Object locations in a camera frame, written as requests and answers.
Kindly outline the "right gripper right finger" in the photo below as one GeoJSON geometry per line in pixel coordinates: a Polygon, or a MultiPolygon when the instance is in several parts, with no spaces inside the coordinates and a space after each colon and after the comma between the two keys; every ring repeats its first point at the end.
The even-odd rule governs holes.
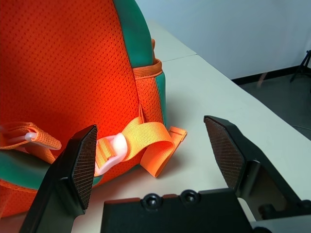
{"type": "Polygon", "coordinates": [[[263,151],[226,119],[205,116],[217,165],[227,186],[243,199],[256,220],[305,216],[310,200],[301,200],[263,151]]]}

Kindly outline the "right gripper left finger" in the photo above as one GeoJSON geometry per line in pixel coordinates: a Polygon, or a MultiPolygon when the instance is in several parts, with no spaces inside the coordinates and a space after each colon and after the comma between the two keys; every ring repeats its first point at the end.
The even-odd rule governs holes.
{"type": "Polygon", "coordinates": [[[97,127],[91,125],[68,141],[48,169],[22,223],[21,233],[70,233],[88,208],[95,171],[97,127]]]}

